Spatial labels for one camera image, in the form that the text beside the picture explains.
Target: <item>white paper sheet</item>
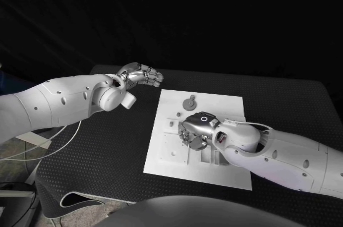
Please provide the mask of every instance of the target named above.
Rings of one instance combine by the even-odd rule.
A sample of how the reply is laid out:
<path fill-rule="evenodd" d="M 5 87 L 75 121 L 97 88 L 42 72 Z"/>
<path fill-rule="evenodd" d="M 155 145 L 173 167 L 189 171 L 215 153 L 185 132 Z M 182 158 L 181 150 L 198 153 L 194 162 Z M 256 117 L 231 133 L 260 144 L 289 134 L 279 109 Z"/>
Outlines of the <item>white paper sheet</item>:
<path fill-rule="evenodd" d="M 185 99 L 195 95 L 197 109 L 186 111 Z M 197 112 L 210 112 L 218 119 L 246 121 L 243 97 L 197 92 L 162 90 L 156 122 L 152 133 L 145 173 L 253 190 L 251 172 L 234 165 L 218 165 L 215 148 L 195 151 L 184 146 L 178 135 L 179 121 Z"/>

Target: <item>black textured mat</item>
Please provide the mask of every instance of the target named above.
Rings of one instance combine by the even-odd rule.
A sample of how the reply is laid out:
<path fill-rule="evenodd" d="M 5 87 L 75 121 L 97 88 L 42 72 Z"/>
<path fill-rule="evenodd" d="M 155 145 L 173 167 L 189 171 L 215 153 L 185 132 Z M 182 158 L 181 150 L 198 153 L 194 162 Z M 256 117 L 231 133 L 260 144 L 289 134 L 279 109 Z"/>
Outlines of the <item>black textured mat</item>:
<path fill-rule="evenodd" d="M 93 74 L 116 73 L 97 66 Z M 199 195 L 254 206 L 312 227 L 343 226 L 343 200 L 287 189 L 253 174 L 253 191 L 143 173 L 162 89 L 243 96 L 247 121 L 303 135 L 343 151 L 343 126 L 322 83 L 267 77 L 163 70 L 161 88 L 137 85 L 137 102 L 83 121 L 68 147 L 41 162 L 38 190 L 44 214 L 57 218 L 87 205 L 63 208 L 71 192 L 139 202 L 168 195 Z M 78 124 L 52 142 L 70 140 Z"/>

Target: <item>silver robot hand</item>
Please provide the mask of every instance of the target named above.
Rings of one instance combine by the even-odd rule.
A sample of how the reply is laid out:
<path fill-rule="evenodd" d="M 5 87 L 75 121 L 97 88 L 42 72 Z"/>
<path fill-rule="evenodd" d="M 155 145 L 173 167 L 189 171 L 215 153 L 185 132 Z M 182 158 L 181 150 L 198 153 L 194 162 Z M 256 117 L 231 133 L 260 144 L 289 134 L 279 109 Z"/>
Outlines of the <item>silver robot hand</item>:
<path fill-rule="evenodd" d="M 127 64 L 119 71 L 117 75 L 122 77 L 130 90 L 136 84 L 159 87 L 165 79 L 163 74 L 152 67 L 133 62 Z"/>
<path fill-rule="evenodd" d="M 220 124 L 221 121 L 211 113 L 199 112 L 191 115 L 179 123 L 179 136 L 184 144 L 194 150 L 204 150 L 208 146 L 208 139 L 212 139 L 212 134 Z"/>

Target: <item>robotic hand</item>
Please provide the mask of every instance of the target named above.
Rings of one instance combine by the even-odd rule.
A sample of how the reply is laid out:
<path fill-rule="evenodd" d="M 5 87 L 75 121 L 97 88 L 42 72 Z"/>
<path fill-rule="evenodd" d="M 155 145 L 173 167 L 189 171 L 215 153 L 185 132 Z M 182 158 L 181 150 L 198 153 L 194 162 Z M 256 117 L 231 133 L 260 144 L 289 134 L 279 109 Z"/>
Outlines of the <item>robotic hand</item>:
<path fill-rule="evenodd" d="M 161 86 L 163 75 L 136 62 L 117 74 L 63 77 L 16 94 L 0 96 L 0 143 L 42 128 L 60 127 L 112 111 L 130 109 L 136 84 Z"/>
<path fill-rule="evenodd" d="M 261 131 L 250 124 L 221 122 L 199 112 L 179 123 L 181 139 L 194 150 L 212 144 L 233 165 L 280 185 L 343 199 L 343 153 L 300 135 L 259 124 L 269 128 Z"/>

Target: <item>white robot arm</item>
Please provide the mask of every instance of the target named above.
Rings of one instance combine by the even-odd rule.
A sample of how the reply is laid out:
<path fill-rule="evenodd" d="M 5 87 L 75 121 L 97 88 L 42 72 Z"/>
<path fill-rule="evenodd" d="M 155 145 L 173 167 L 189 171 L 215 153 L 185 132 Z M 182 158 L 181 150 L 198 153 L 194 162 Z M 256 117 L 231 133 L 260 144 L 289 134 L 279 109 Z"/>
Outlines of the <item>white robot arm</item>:
<path fill-rule="evenodd" d="M 136 84 L 161 86 L 163 75 L 149 66 L 127 64 L 117 74 L 63 77 L 16 94 L 0 96 L 0 143 L 42 128 L 60 127 L 112 111 L 130 109 Z"/>
<path fill-rule="evenodd" d="M 202 150 L 212 143 L 233 165 L 280 185 L 343 199 L 343 153 L 315 140 L 274 129 L 260 131 L 246 122 L 221 122 L 207 112 L 188 117 L 179 134 L 189 148 Z M 257 152 L 259 143 L 264 148 Z"/>

